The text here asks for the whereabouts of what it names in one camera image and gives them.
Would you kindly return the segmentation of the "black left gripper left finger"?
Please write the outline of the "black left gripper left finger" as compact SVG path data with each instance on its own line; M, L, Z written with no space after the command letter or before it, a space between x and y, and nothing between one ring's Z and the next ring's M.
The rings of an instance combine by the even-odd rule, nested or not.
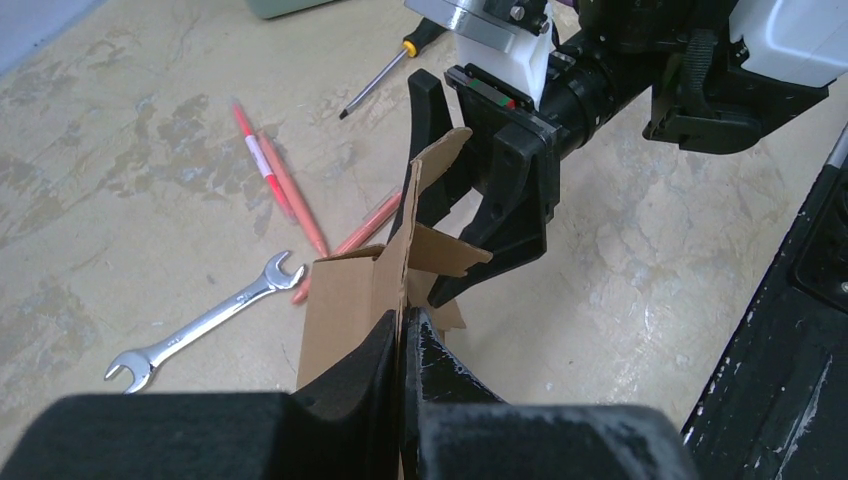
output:
M396 315L294 393L75 395L44 410L5 479L388 479Z

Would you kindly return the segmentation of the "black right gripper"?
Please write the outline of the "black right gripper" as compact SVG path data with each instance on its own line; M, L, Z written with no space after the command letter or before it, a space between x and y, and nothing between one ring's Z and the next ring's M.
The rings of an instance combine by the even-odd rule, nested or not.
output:
M654 83L662 67L660 54L617 52L584 32L549 54L539 100L474 63L454 66L445 80L473 134L453 162L435 151L454 128L442 81L424 69L408 78L409 159L421 162L415 220L436 226L472 183L483 198L460 239L491 254L462 277L439 276L428 294L432 306L547 251L561 160Z

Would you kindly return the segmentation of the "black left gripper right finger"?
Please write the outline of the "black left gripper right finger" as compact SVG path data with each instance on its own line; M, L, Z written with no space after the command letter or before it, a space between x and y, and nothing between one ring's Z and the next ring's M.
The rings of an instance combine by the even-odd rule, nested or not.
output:
M401 416L408 479L696 479L679 432L639 405L513 405L405 313Z

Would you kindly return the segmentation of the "brown cardboard box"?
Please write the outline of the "brown cardboard box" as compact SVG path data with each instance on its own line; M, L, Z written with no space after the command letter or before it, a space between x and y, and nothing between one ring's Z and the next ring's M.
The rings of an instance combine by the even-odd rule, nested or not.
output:
M452 129L435 151L453 162L471 129ZM415 220L421 162L409 163L410 178L398 207L399 229L387 244L376 244L316 261L307 298L298 387L315 380L357 348L389 310L407 305L433 314L441 331L465 323L455 301L434 307L427 288L441 275L462 277L491 254Z

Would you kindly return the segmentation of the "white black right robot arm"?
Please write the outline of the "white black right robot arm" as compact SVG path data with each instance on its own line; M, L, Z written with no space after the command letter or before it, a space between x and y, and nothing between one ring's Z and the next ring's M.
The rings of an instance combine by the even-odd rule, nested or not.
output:
M432 226L468 191L482 203L461 239L491 259L442 274L428 302L530 263L547 249L560 163L644 91L643 135L682 150L746 150L824 100L847 70L843 1L577 1L579 29L555 32L547 1L412 1L456 39L458 62L409 80L410 152L452 126L457 94L471 137L423 196Z

